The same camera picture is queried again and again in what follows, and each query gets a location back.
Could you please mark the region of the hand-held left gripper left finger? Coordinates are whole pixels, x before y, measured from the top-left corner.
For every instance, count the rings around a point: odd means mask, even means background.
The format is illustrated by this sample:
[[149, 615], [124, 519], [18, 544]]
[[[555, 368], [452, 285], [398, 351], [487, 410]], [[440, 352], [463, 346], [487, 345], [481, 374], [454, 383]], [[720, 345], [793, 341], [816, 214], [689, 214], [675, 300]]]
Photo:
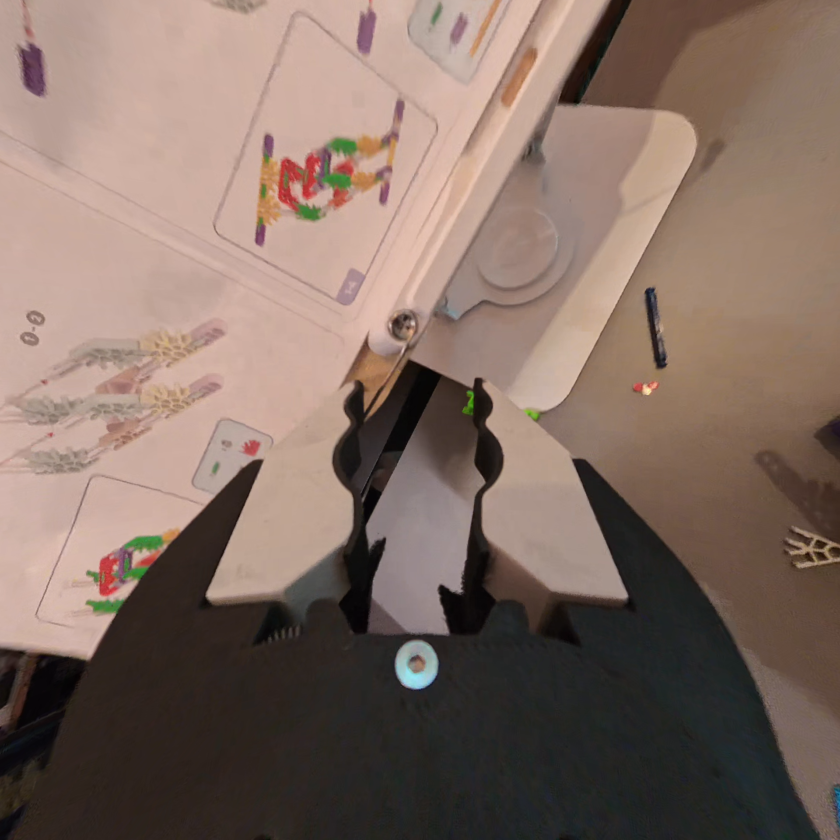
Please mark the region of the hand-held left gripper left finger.
[[343, 385], [263, 459], [206, 592], [214, 605], [277, 602], [301, 623], [313, 602], [336, 600], [365, 632], [371, 547], [361, 493], [364, 388]]

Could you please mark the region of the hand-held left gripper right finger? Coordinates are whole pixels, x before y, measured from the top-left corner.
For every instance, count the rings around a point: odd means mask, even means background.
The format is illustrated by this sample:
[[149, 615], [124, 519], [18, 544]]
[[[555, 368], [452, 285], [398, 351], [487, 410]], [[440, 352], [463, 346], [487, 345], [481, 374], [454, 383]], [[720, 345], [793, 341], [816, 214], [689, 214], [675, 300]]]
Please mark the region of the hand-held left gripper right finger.
[[476, 634], [492, 607], [520, 604], [529, 629], [556, 627], [564, 605], [630, 602], [569, 451], [503, 392], [477, 378], [472, 503], [459, 591], [438, 587], [447, 628]]

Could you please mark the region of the lime green double-ended connector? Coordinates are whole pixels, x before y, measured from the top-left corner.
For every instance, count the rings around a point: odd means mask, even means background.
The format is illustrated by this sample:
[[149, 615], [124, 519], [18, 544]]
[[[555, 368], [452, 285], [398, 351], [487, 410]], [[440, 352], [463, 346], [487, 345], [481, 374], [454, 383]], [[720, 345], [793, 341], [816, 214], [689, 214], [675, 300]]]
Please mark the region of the lime green double-ended connector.
[[[537, 422], [538, 420], [540, 420], [541, 412], [539, 412], [537, 410], [534, 410], [534, 409], [531, 409], [531, 408], [525, 408], [525, 409], [522, 409], [522, 411], [525, 414], [527, 414], [529, 417], [531, 417], [531, 419], [533, 421]], [[462, 409], [462, 414], [464, 414], [468, 417], [472, 417], [472, 416], [474, 416], [474, 413], [475, 413], [475, 392], [473, 390], [467, 390], [466, 391], [466, 404]]]

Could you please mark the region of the blue rod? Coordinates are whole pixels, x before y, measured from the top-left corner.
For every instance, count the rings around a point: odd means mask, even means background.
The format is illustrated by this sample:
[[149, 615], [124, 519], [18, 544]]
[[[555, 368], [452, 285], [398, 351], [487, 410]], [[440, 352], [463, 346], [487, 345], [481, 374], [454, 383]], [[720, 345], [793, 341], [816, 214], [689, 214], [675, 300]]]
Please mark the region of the blue rod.
[[654, 287], [648, 287], [644, 292], [647, 312], [647, 324], [652, 341], [654, 362], [659, 370], [668, 364], [668, 353], [665, 346], [665, 334], [658, 306], [658, 294]]

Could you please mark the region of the instruction sheet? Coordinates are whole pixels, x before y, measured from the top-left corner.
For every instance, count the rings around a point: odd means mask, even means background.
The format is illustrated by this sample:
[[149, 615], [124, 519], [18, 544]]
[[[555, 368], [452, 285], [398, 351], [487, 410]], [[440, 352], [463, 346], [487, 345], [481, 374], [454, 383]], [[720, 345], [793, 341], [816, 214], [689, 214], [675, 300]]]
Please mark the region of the instruction sheet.
[[184, 525], [223, 419], [278, 440], [399, 298], [539, 2], [2, 2], [2, 647]]

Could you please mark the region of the light grey wedge connector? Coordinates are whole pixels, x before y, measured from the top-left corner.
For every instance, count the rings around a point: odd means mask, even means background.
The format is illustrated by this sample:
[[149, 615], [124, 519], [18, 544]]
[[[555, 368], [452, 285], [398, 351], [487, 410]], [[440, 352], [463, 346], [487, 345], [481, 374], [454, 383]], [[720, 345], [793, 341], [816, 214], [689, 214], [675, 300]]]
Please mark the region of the light grey wedge connector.
[[839, 542], [790, 526], [783, 539], [784, 552], [799, 570], [839, 564]]

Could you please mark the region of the white document stand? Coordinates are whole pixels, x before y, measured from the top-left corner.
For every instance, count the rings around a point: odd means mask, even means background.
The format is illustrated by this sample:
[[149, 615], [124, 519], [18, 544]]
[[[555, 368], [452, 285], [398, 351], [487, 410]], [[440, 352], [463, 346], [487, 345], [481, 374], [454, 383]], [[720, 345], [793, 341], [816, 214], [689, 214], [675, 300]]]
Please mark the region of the white document stand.
[[513, 2], [504, 59], [373, 301], [345, 381], [374, 409], [407, 361], [521, 408], [569, 395], [697, 152], [681, 114], [561, 101], [610, 2]]

